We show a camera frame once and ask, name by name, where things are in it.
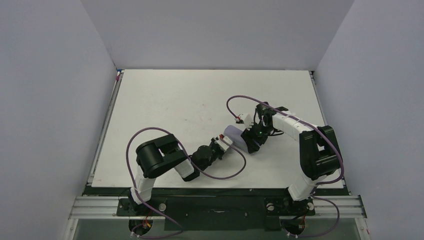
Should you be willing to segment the purple umbrella case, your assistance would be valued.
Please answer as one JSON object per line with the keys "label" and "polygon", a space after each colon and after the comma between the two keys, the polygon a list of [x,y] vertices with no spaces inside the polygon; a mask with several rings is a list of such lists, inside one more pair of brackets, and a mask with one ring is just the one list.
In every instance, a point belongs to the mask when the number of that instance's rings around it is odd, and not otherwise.
{"label": "purple umbrella case", "polygon": [[248,145],[242,138],[243,131],[239,128],[237,128],[234,125],[228,125],[224,130],[224,136],[228,137],[230,140],[232,140],[233,144],[244,151],[245,153],[251,154],[248,149]]}

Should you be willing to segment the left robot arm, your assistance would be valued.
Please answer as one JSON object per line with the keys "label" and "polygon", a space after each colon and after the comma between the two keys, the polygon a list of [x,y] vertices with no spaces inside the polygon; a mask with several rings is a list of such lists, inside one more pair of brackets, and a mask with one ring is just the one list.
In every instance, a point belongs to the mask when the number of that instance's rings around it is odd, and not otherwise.
{"label": "left robot arm", "polygon": [[132,200],[137,205],[148,202],[156,179],[172,169],[184,182],[194,180],[214,161],[221,160],[232,144],[228,136],[221,134],[186,156],[173,134],[142,143],[135,151],[138,167],[135,187],[130,190]]}

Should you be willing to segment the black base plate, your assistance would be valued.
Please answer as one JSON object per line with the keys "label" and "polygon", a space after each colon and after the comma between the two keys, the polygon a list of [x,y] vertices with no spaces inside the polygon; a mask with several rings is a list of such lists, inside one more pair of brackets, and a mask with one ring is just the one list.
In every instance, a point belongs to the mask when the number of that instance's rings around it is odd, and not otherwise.
{"label": "black base plate", "polygon": [[154,188],[148,204],[174,219],[166,231],[280,231],[314,216],[311,198],[291,199],[285,188]]}

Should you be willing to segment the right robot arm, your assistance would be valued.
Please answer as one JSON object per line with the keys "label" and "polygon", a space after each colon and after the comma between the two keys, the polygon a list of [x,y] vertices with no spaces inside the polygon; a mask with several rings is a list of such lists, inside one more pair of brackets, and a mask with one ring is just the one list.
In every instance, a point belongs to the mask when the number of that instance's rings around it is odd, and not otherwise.
{"label": "right robot arm", "polygon": [[273,109],[266,103],[256,106],[255,116],[259,122],[248,113],[235,117],[236,123],[245,126],[240,136],[248,153],[258,152],[275,132],[283,133],[299,144],[301,174],[287,189],[292,200],[309,198],[320,182],[341,168],[337,139],[330,126],[306,124],[287,108]]}

